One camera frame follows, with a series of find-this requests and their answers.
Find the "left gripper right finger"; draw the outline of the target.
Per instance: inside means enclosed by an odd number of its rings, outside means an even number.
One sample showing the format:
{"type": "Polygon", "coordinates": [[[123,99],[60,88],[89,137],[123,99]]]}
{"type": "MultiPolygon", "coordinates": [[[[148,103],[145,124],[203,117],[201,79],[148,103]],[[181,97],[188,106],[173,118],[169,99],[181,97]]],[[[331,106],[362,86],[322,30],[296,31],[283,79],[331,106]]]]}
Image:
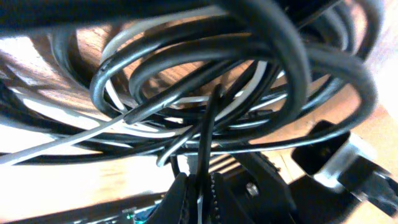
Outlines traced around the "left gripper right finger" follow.
{"type": "Polygon", "coordinates": [[[205,190],[205,223],[249,223],[221,174],[211,174],[205,190]]]}

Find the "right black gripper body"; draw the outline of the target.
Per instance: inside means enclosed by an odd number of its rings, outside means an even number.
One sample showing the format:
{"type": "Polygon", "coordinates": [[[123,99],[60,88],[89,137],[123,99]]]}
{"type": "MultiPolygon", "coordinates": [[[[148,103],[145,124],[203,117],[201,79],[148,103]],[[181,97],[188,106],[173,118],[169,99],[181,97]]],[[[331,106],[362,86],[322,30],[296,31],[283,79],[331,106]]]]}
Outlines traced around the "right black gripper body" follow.
{"type": "Polygon", "coordinates": [[[243,171],[228,179],[221,175],[249,223],[341,223],[359,205],[349,192],[334,193],[309,177],[287,184],[258,152],[234,158],[243,171]]]}

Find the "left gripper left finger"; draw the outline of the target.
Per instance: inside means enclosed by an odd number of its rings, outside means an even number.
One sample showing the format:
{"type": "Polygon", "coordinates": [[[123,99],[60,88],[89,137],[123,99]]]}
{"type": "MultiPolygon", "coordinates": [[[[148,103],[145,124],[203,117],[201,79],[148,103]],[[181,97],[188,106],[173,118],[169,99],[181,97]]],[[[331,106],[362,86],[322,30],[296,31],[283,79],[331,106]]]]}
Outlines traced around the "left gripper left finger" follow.
{"type": "Polygon", "coordinates": [[[149,224],[198,223],[196,175],[183,172],[175,178],[164,199],[149,217],[149,224]]]}

